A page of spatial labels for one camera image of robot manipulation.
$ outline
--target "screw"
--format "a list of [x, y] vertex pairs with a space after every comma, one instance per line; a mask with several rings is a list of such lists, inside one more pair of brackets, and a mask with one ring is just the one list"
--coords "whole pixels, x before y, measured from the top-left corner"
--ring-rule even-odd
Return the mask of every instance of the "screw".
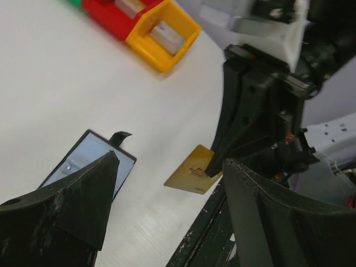
[[281, 8], [272, 9], [269, 16], [273, 18], [280, 18], [283, 15], [283, 10]]

